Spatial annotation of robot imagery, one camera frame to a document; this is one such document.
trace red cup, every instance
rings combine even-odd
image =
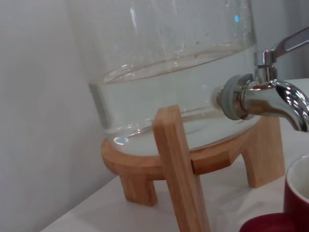
[[[301,156],[288,168],[283,211],[255,217],[239,232],[309,232],[309,155]]]

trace wooden leg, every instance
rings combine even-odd
[[[251,187],[258,188],[285,174],[278,118],[263,117],[254,126],[242,156]]]
[[[159,109],[153,131],[180,232],[210,232],[178,106]]]
[[[120,177],[125,197],[128,201],[145,206],[153,206],[158,199],[152,180],[146,180],[139,176]]]

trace mug rim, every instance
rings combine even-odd
[[[306,203],[309,204],[309,199],[307,199],[306,197],[304,197],[303,195],[301,195],[294,187],[291,178],[292,178],[292,171],[294,170],[294,168],[296,168],[296,166],[298,165],[298,163],[302,162],[303,160],[309,159],[309,154],[306,155],[302,155],[300,157],[298,157],[288,168],[287,173],[286,173],[286,182],[288,184],[288,186],[290,187],[290,189],[292,190],[292,192],[299,197],[300,199],[302,199],[303,201],[305,201]]]

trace faucet spout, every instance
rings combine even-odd
[[[250,82],[242,107],[251,115],[286,118],[297,131],[309,132],[309,100],[296,86],[280,80],[264,84]]]

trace faucet handle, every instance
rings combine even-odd
[[[255,53],[255,65],[257,67],[272,66],[277,58],[294,51],[309,43],[309,27],[288,36],[274,46],[271,50]]]

